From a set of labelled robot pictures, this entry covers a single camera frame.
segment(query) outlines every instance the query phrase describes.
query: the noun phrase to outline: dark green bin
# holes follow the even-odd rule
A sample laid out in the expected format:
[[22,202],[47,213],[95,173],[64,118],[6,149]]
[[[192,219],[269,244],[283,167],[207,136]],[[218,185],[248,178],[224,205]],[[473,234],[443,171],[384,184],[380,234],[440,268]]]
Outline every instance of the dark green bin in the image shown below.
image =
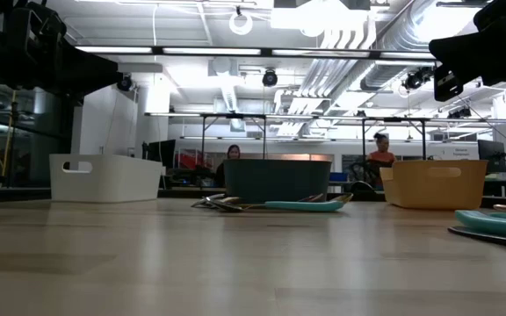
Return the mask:
[[243,203],[327,196],[331,162],[235,159],[224,161],[229,197]]

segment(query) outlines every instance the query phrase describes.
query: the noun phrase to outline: woman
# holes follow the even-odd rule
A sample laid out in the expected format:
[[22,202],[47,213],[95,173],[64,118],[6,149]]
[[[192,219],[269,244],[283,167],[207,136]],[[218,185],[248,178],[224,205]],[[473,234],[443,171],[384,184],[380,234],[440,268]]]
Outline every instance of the woman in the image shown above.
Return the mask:
[[375,133],[374,139],[376,140],[376,147],[378,147],[378,150],[369,154],[366,157],[366,160],[394,163],[395,155],[387,151],[390,148],[390,140],[387,138],[387,136],[381,133]]
[[[239,159],[242,156],[242,151],[239,149],[239,146],[232,145],[228,148],[228,152],[226,153],[227,159]],[[219,187],[226,187],[226,175],[224,174],[224,162],[218,166],[216,169],[216,178],[214,179],[216,184]]]

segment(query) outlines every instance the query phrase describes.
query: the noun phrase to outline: table surface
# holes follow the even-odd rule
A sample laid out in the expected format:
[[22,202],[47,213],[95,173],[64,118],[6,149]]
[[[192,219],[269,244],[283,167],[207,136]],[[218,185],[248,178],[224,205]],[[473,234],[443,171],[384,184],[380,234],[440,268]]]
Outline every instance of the table surface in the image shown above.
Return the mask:
[[506,247],[453,212],[0,204],[0,315],[506,315]]

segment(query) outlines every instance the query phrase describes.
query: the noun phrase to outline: dark hair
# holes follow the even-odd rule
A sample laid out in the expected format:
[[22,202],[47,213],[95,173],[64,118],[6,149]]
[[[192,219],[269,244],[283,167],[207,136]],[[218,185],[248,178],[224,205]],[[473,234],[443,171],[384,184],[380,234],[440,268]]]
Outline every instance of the dark hair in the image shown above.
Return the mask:
[[232,151],[232,149],[234,148],[237,148],[237,152],[239,152],[239,156],[238,157],[241,157],[242,156],[242,150],[239,148],[239,146],[237,145],[232,145],[228,148],[228,152],[226,153],[226,157],[229,158],[229,152]]
[[381,134],[381,133],[375,133],[374,134],[374,139],[376,141],[382,141],[382,140],[387,140],[387,136],[384,135],[384,134]]

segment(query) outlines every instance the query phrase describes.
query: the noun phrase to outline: orange bin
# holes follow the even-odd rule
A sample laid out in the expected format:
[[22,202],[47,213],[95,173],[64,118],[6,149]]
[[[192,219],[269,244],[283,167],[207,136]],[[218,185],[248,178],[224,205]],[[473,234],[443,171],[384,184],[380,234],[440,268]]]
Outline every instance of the orange bin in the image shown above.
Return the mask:
[[412,209],[477,209],[487,161],[395,162],[379,170],[386,201]]

